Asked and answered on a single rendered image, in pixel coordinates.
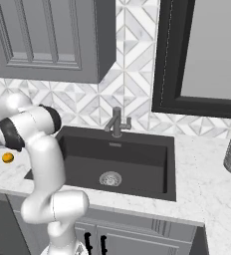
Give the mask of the grey sink faucet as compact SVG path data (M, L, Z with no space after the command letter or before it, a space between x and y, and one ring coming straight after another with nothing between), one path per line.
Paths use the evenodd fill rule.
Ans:
M113 131L113 137L121 137L123 129L131 129L131 118L126 119L126 123L123 124L121 122L121 108L114 107L113 108L113 117L109 120L109 122L105 126L105 131L109 132Z

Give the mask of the dark grey sink basin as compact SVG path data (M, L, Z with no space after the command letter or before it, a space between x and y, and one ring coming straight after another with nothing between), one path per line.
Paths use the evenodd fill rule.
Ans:
M56 135L66 183L81 188L174 201L174 138L102 129L62 127Z

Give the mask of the orange tangerine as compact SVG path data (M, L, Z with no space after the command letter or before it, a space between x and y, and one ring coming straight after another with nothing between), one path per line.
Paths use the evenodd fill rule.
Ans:
M6 152L2 155L2 160L5 163L10 163L14 160L14 155L11 152Z

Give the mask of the black framed window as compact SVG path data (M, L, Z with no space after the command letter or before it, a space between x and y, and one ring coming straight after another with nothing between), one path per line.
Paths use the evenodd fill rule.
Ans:
M231 100L181 94L195 0L160 0L151 111L231 119Z

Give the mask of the grey false drawer front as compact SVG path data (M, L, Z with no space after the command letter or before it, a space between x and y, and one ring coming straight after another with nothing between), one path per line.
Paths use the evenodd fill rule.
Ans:
M136 216L94 208L89 209L87 214L80 219L80 222L103 223L105 225L119 224L123 227L135 227L149 233L183 241L190 241L198 229L197 225L173 222L171 219Z

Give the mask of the dark grey base cabinet door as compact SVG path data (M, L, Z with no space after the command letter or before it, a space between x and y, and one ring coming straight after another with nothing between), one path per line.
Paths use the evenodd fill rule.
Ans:
M0 255L31 255L14 213L0 200Z

